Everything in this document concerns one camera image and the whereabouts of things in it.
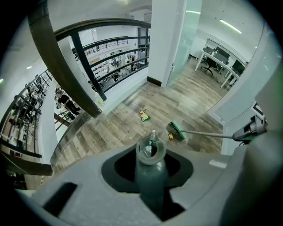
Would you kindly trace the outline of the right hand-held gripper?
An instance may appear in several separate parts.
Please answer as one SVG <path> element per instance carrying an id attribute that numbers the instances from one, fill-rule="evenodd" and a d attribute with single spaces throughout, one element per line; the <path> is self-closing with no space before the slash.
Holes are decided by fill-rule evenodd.
<path id="1" fill-rule="evenodd" d="M 254 112 L 254 116 L 250 118 L 250 124 L 246 124 L 244 127 L 233 133 L 232 139 L 234 141 L 243 140 L 250 134 L 258 136 L 267 132 L 268 124 L 266 122 L 265 115 L 257 102 L 254 102 L 251 110 Z"/>

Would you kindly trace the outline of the black metal railing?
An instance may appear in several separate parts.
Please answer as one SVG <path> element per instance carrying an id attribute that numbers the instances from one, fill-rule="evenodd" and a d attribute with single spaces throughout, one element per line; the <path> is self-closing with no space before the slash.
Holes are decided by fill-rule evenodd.
<path id="1" fill-rule="evenodd" d="M 151 27 L 150 23 L 134 20 L 134 19 L 125 19 L 125 18 L 102 18 L 102 19 L 91 19 L 91 20 L 85 20 L 82 22 L 77 22 L 75 24 L 71 24 L 68 26 L 65 26 L 61 29 L 58 29 L 54 32 L 54 35 L 56 37 L 57 41 L 60 41 L 67 36 L 70 36 L 72 38 L 74 48 L 77 52 L 78 58 L 82 63 L 82 66 L 91 81 L 92 85 L 100 95 L 100 97 L 105 101 L 107 98 L 105 96 L 105 93 L 103 92 L 102 88 L 99 85 L 98 80 L 95 78 L 92 70 L 91 65 L 89 64 L 87 57 L 84 53 L 83 46 L 80 41 L 79 32 L 91 29 L 91 28 L 97 28 L 101 26 L 120 26 L 120 25 L 128 25 L 128 26 L 137 26 L 137 27 L 144 27 L 149 29 Z"/>

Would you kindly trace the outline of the black computer monitor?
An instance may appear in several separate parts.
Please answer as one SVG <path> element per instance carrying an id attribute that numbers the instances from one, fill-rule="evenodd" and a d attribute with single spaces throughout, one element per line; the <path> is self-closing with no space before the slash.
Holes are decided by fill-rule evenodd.
<path id="1" fill-rule="evenodd" d="M 227 61 L 229 61 L 230 55 L 223 49 L 216 47 L 216 52 L 214 57 L 217 58 L 219 61 L 226 63 Z"/>
<path id="2" fill-rule="evenodd" d="M 239 60 L 236 60 L 234 64 L 232 65 L 232 70 L 237 75 L 241 75 L 243 71 L 245 70 L 245 66 Z"/>

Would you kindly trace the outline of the black office chair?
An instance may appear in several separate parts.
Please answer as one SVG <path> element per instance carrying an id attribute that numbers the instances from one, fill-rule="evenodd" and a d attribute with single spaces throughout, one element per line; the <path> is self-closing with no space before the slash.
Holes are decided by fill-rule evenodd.
<path id="1" fill-rule="evenodd" d="M 213 72 L 212 72 L 211 69 L 216 68 L 217 63 L 214 60 L 212 60 L 211 58 L 206 58 L 206 60 L 204 62 L 207 64 L 207 66 L 206 67 L 201 66 L 200 68 L 205 69 L 206 72 L 209 71 L 211 73 L 211 75 L 213 75 Z"/>

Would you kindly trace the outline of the dark wooden post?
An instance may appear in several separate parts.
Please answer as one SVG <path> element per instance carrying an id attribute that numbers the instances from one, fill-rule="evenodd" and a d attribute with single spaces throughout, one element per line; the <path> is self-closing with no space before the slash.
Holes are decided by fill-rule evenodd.
<path id="1" fill-rule="evenodd" d="M 93 118 L 101 114 L 101 109 L 79 84 L 59 48 L 51 25 L 47 0 L 40 0 L 28 14 L 28 24 L 38 52 L 58 84 Z"/>

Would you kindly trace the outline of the green broom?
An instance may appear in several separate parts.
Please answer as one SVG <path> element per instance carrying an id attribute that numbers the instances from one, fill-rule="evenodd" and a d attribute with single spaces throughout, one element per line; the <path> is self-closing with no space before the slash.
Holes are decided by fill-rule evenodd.
<path id="1" fill-rule="evenodd" d="M 227 136 L 218 133 L 209 133 L 209 132 L 198 132 L 198 131 L 185 131 L 179 126 L 175 121 L 171 121 L 169 125 L 175 130 L 175 132 L 179 135 L 181 139 L 185 139 L 185 134 L 194 134 L 194 135 L 203 135 L 209 137 L 217 137 L 217 138 L 224 138 L 224 139 L 233 139 L 232 136 Z"/>

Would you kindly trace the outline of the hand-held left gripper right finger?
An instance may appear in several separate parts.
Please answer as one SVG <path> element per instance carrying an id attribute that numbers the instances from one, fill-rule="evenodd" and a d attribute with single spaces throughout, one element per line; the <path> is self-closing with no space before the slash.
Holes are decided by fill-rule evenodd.
<path id="1" fill-rule="evenodd" d="M 170 190 L 173 201 L 184 207 L 185 211 L 167 220 L 164 226 L 217 226 L 219 210 L 214 203 L 204 203 L 203 198 L 213 188 L 224 169 L 209 162 L 215 160 L 227 163 L 229 156 L 185 149 L 175 153 L 191 161 L 193 174 L 183 186 Z"/>

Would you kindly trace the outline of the ceiling strip light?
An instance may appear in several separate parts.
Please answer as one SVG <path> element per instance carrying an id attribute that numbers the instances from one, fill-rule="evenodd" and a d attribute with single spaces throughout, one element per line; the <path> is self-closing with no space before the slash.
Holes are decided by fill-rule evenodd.
<path id="1" fill-rule="evenodd" d="M 234 27 L 233 25 L 231 25 L 230 23 L 220 19 L 219 20 L 222 24 L 228 26 L 230 29 L 234 30 L 235 32 L 239 33 L 239 34 L 242 34 L 242 32 L 240 30 L 238 30 L 236 27 Z"/>

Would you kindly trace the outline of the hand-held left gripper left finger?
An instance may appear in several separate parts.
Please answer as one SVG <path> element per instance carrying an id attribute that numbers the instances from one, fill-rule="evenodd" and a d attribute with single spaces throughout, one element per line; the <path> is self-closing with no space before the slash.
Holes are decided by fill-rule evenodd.
<path id="1" fill-rule="evenodd" d="M 76 161 L 33 194 L 33 210 L 52 226 L 159 226 L 161 220 L 139 195 L 117 192 L 102 177 L 103 163 L 128 147 Z M 64 184 L 77 187 L 57 217 L 44 205 Z"/>

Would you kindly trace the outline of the clear plastic bottle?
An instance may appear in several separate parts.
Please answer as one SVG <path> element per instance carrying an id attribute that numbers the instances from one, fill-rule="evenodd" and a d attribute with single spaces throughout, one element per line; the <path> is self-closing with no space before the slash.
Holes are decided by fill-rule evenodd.
<path id="1" fill-rule="evenodd" d="M 145 144 L 145 155 L 150 158 L 156 154 L 157 148 L 155 147 L 155 143 L 157 141 L 156 130 L 152 130 L 151 135 L 149 136 L 149 140 Z"/>

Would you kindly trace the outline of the grey dustpan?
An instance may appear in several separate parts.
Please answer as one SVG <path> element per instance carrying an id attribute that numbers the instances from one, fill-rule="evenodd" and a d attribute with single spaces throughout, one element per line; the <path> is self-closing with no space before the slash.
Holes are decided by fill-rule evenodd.
<path id="1" fill-rule="evenodd" d="M 168 170 L 164 161 L 165 143 L 157 141 L 156 153 L 149 157 L 141 143 L 136 145 L 135 183 L 143 203 L 157 216 L 162 216 L 164 187 L 168 180 Z"/>

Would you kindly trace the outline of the lower floor office furniture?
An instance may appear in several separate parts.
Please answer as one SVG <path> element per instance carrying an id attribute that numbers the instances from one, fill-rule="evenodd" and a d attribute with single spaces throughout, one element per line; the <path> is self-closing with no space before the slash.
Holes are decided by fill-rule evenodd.
<path id="1" fill-rule="evenodd" d="M 112 52 L 110 56 L 90 63 L 94 78 L 105 92 L 134 73 L 146 68 L 149 63 L 149 48 Z"/>

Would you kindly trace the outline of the curved black railing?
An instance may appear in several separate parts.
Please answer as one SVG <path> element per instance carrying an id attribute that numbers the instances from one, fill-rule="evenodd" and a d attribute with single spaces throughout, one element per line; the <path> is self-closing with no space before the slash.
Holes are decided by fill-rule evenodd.
<path id="1" fill-rule="evenodd" d="M 38 149 L 39 119 L 52 80 L 50 71 L 45 70 L 15 95 L 0 120 L 1 151 L 19 158 L 42 158 Z"/>

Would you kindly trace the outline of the white office desk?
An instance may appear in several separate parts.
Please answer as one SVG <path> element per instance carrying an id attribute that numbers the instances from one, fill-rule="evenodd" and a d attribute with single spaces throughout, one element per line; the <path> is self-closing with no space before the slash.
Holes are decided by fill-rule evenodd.
<path id="1" fill-rule="evenodd" d="M 209 59 L 215 61 L 217 64 L 221 65 L 223 68 L 225 68 L 225 69 L 227 70 L 227 73 L 226 73 L 226 75 L 225 75 L 225 78 L 226 78 L 226 79 L 221 83 L 221 86 L 220 86 L 221 88 L 223 88 L 223 87 L 227 84 L 229 78 L 230 78 L 232 75 L 233 75 L 234 77 L 236 77 L 237 79 L 240 78 L 240 76 L 237 75 L 237 74 L 236 74 L 231 68 L 229 68 L 226 64 L 224 64 L 223 62 L 221 62 L 220 60 L 218 60 L 218 59 L 215 58 L 214 56 L 212 56 L 212 55 L 210 55 L 210 54 L 204 52 L 203 50 L 199 50 L 199 53 L 198 53 L 198 55 L 197 55 L 197 58 L 196 58 L 197 64 L 196 64 L 196 66 L 195 66 L 195 71 L 197 71 L 197 69 L 199 68 L 199 65 L 200 65 L 200 63 L 201 63 L 201 60 L 202 60 L 203 56 L 206 56 L 206 57 L 208 57 Z"/>

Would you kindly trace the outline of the green and yellow snack bag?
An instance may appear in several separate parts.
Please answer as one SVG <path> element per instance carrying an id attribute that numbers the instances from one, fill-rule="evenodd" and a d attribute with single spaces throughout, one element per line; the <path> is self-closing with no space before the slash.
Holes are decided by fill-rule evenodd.
<path id="1" fill-rule="evenodd" d="M 139 114 L 142 122 L 150 120 L 150 116 L 146 113 L 146 110 L 140 110 Z"/>

